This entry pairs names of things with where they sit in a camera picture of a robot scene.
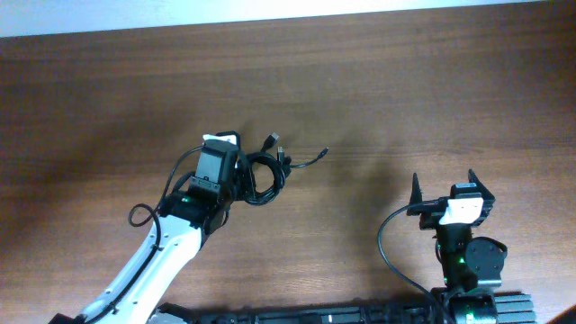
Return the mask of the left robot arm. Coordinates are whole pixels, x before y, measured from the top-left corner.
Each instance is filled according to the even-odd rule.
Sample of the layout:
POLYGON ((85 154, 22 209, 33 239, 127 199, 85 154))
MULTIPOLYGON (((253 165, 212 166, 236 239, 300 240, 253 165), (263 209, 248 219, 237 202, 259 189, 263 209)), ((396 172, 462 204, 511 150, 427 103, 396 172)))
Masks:
POLYGON ((132 207, 149 212, 152 227, 134 256, 96 300, 74 318, 56 314, 54 323, 146 323, 177 274, 202 249, 208 237, 229 219, 236 201, 260 205, 264 193, 256 189, 253 165, 264 151, 232 151, 210 155, 204 148, 198 167, 175 183, 168 179, 155 208, 145 203, 132 207))

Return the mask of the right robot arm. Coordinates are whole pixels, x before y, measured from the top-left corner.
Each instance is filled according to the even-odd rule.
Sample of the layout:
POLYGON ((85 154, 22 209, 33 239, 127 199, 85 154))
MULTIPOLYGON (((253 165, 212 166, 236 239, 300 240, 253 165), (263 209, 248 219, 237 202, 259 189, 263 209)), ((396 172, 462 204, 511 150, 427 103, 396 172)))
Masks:
POLYGON ((489 216, 495 196, 477 175, 451 186, 448 196, 423 199, 417 175, 412 176, 409 216, 419 217, 421 230, 434 230, 436 258, 445 286, 431 290, 437 323, 496 323, 494 291, 508 248, 493 238, 475 237, 473 229, 489 216))

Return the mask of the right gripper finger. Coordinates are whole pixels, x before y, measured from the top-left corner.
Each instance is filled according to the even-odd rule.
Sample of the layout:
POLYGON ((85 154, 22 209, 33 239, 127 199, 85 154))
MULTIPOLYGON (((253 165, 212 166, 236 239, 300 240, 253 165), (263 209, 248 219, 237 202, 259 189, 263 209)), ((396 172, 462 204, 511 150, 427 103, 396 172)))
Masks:
POLYGON ((494 201, 495 196, 487 189, 487 187, 479 180, 478 176, 473 172, 472 169, 468 170, 468 180, 470 183, 474 183, 478 192, 484 201, 494 201))
POLYGON ((412 175, 411 194, 409 198, 409 208, 407 209, 408 216, 416 216, 420 214, 419 206, 423 203, 422 192, 419 185, 418 174, 412 175))

